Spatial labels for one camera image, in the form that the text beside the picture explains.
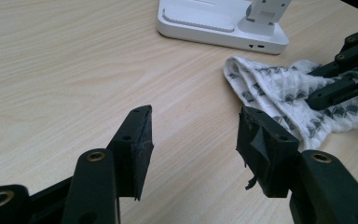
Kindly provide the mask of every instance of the patterned fabric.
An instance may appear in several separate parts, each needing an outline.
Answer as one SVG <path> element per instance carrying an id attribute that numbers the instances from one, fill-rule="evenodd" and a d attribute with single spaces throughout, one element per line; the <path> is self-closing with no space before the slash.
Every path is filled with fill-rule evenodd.
<path id="1" fill-rule="evenodd" d="M 318 149 L 331 132 L 358 129 L 358 97 L 321 111 L 310 109 L 305 102 L 314 91 L 343 77 L 358 81 L 358 69 L 334 78 L 307 75 L 319 66 L 308 60 L 289 67 L 270 66 L 234 56 L 226 60 L 224 75 L 245 105 L 274 118 L 302 142 L 302 151 Z"/>

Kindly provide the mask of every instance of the table surface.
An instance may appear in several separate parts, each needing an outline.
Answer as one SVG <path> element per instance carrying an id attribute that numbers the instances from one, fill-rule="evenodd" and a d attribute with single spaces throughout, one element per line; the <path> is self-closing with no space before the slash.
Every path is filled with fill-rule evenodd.
<path id="1" fill-rule="evenodd" d="M 358 32 L 358 9 L 293 0 L 280 55 L 167 38 L 157 14 L 158 0 L 0 1 L 0 186 L 34 194 L 64 180 L 83 152 L 107 146 L 130 110 L 152 105 L 142 200 L 120 200 L 122 223 L 293 223 L 289 199 L 245 190 L 253 174 L 235 150 L 241 101 L 224 62 L 330 63 Z M 331 133 L 320 150 L 358 181 L 358 130 Z"/>

